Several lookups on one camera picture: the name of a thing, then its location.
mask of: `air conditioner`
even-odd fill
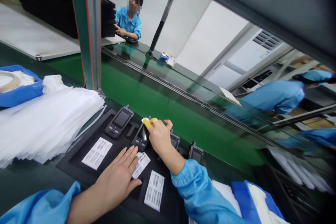
[[[289,46],[273,34],[253,26],[209,71],[206,79],[228,89],[257,64]]]

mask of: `blue cap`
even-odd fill
[[[331,78],[333,74],[323,70],[310,70],[302,74],[302,76],[311,81],[323,81]]]

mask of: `blue uniform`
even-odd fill
[[[319,152],[318,144],[327,147],[336,146],[336,128],[301,131],[295,137],[277,142],[286,148],[300,149],[305,155],[313,156]]]
[[[127,32],[135,33],[138,39],[141,38],[142,22],[138,14],[135,14],[131,20],[128,20],[127,7],[120,7],[115,10],[115,23],[125,29]]]
[[[259,87],[241,100],[263,111],[288,114],[303,100],[304,84],[300,81],[279,80]]]
[[[172,182],[184,199],[185,209],[198,224],[246,223],[222,194],[214,188],[206,169],[195,160],[186,160]],[[59,224],[68,217],[72,197],[80,193],[75,182],[66,195],[56,190],[40,191],[10,209],[0,224]]]

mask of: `stack of black trays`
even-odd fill
[[[20,0],[25,11],[38,17],[65,34],[78,38],[76,19],[72,0]],[[115,4],[101,0],[101,36],[115,35]]]

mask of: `device screen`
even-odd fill
[[[194,160],[197,161],[197,163],[201,164],[201,162],[202,162],[202,154],[198,153],[196,151],[193,151],[192,155],[191,155],[191,159],[194,159]]]
[[[140,138],[142,141],[149,141],[149,131],[144,125],[141,127],[138,133],[138,138]]]
[[[177,146],[177,140],[175,139],[175,137],[170,136],[170,141],[172,142],[171,144],[174,146],[174,148],[176,149]]]
[[[127,122],[127,119],[130,117],[129,114],[121,111],[117,118],[114,120],[113,124],[116,125],[118,128],[122,129]]]

